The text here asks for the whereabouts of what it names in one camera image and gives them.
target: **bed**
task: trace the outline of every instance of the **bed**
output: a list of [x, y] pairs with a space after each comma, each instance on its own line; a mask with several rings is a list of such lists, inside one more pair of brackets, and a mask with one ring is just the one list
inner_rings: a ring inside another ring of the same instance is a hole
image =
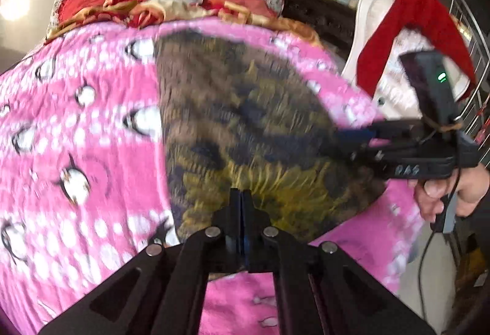
[[[159, 226], [167, 245], [179, 242], [154, 41], [185, 29], [287, 60], [339, 127], [380, 118], [327, 51], [218, 18], [142, 30], [92, 23], [35, 48], [0, 77], [0, 307], [23, 335], [143, 250]], [[368, 209], [314, 243], [337, 242], [396, 292], [421, 225], [407, 183], [389, 181]], [[239, 273], [208, 285], [200, 331], [277, 333], [276, 316], [271, 277]]]

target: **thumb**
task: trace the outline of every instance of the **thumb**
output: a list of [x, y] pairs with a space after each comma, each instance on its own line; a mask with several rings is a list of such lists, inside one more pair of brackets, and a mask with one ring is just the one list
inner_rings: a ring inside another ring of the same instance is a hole
[[447, 180], [429, 180], [424, 184], [424, 190], [431, 198], [442, 198], [447, 192]]

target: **hand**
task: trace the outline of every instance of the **hand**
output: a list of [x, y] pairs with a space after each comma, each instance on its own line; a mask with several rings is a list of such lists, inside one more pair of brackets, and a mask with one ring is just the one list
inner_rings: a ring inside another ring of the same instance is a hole
[[[444, 180], [429, 180], [425, 183], [409, 181], [409, 184], [415, 186], [414, 197], [424, 220], [433, 223], [435, 215], [443, 212], [444, 204], [440, 199], [451, 193], [457, 176], [458, 171], [455, 170], [450, 178]], [[480, 163], [476, 168], [462, 169], [456, 188], [458, 193], [456, 214], [463, 217], [472, 214], [481, 198], [487, 193], [489, 185], [490, 173], [483, 164]]]

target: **bedsheet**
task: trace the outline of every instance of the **bedsheet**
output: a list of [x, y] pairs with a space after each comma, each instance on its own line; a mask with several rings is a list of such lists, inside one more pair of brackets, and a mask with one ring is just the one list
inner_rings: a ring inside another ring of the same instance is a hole
[[[0, 77], [0, 306], [32, 335], [172, 226], [153, 39], [175, 30], [287, 58], [340, 127], [379, 116], [329, 55], [299, 39], [217, 18], [144, 30], [94, 23], [39, 47]], [[422, 220], [403, 181], [331, 239], [396, 292]], [[277, 333], [273, 283], [240, 273], [208, 285], [202, 333]]]

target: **metal railing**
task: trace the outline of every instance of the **metal railing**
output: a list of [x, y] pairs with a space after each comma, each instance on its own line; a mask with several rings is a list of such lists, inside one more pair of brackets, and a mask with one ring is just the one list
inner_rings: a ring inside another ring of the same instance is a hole
[[471, 95], [461, 102], [461, 113], [465, 132], [480, 143], [481, 160], [490, 165], [490, 126], [487, 128], [486, 107], [490, 101], [487, 76], [490, 65], [490, 51], [482, 30], [465, 0], [440, 0], [454, 17], [468, 47], [475, 69], [477, 86]]

